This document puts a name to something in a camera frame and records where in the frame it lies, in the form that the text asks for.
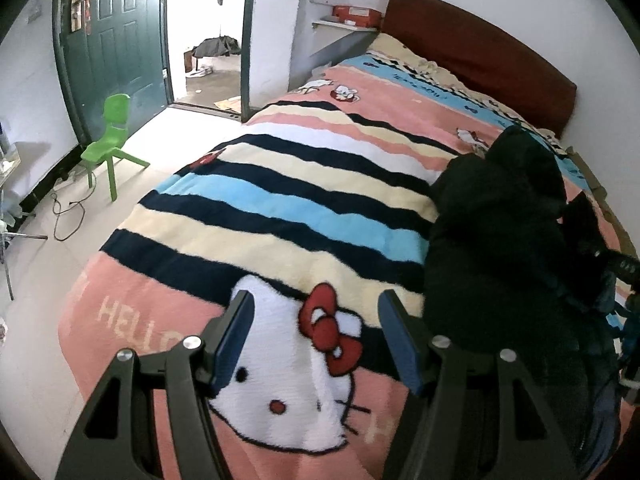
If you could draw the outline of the black large garment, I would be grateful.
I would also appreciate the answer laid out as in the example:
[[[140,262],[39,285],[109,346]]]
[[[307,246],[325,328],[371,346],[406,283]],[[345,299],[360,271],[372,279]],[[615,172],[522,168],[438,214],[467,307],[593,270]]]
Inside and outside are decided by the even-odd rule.
[[[453,159],[431,196],[424,321],[474,352],[515,351],[588,476],[620,436],[615,278],[597,262],[593,204],[568,196],[552,151],[514,126]]]

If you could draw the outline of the metal tripod stand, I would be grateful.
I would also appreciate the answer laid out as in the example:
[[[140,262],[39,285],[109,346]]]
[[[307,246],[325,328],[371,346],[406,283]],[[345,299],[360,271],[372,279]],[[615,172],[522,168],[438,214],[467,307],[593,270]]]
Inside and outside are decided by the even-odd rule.
[[[3,269],[4,278],[6,279],[6,290],[8,291],[9,300],[15,299],[13,285],[11,282],[11,271],[8,263],[8,248],[14,240],[42,240],[45,242],[49,239],[46,234],[25,234],[20,232],[12,232],[10,230],[9,223],[6,222],[6,210],[4,209],[4,191],[1,191],[1,266]]]

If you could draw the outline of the Hello Kitty striped blanket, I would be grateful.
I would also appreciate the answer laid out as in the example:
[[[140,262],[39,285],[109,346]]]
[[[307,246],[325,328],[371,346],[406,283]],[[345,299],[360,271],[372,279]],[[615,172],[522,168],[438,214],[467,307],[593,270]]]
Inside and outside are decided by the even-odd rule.
[[[231,382],[208,404],[230,479],[386,479],[409,390],[378,297],[393,290],[426,324],[432,187],[453,159],[484,155],[513,126],[552,151],[367,53],[270,102],[146,194],[78,278],[58,336],[86,402],[119,350],[167,351],[247,290],[253,324]],[[567,195],[593,204],[608,270],[612,226],[570,155],[552,153]],[[163,390],[154,411],[159,479],[184,479]],[[620,420],[614,452],[575,479],[612,460],[622,433]]]

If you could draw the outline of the green plastic chair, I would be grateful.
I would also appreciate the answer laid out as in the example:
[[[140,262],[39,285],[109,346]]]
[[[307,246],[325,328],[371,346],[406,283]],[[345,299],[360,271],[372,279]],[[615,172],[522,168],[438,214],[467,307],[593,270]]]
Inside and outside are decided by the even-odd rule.
[[[150,164],[145,160],[134,157],[124,151],[128,140],[129,109],[131,98],[126,93],[116,93],[109,96],[103,107],[104,133],[90,143],[80,155],[81,165],[87,170],[89,188],[96,185],[94,170],[97,166],[106,165],[108,188],[111,201],[117,200],[117,185],[115,177],[115,159],[125,159],[134,164],[148,168]]]

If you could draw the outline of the dark red headboard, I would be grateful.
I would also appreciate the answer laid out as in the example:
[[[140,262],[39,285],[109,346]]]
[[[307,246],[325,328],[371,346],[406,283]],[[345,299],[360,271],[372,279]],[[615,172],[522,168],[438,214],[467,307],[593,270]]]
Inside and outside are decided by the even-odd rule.
[[[390,0],[382,32],[537,128],[560,136],[573,115],[573,81],[520,40],[448,2]]]

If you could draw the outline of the beige patterned pillow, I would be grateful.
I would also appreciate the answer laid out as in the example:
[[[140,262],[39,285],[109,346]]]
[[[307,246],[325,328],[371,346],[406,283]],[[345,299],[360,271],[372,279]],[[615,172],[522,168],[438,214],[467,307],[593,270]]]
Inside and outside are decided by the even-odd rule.
[[[469,89],[449,70],[439,66],[435,61],[416,55],[393,36],[380,32],[367,48],[367,54],[372,55],[386,66],[398,68],[398,70],[413,76],[417,80],[431,84],[457,98],[484,107],[509,122],[523,126],[525,129],[536,133],[537,136],[541,136],[556,154],[567,156],[567,151],[562,148],[553,131],[546,128],[535,128],[506,104],[485,93]]]

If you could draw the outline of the dark green door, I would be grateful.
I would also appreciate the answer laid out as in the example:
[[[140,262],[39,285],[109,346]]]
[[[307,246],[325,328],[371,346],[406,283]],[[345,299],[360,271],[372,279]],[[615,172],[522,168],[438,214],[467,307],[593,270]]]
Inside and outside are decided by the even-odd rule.
[[[168,104],[164,0],[53,0],[58,76],[80,144],[104,130],[105,100],[130,96],[128,131]]]

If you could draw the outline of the red box on shelf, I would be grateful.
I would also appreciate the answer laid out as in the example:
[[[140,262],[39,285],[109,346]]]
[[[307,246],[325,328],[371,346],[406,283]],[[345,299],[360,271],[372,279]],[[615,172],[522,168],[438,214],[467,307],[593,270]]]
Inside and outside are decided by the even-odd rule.
[[[346,4],[334,6],[332,15],[342,24],[362,28],[379,28],[383,21],[380,11]]]

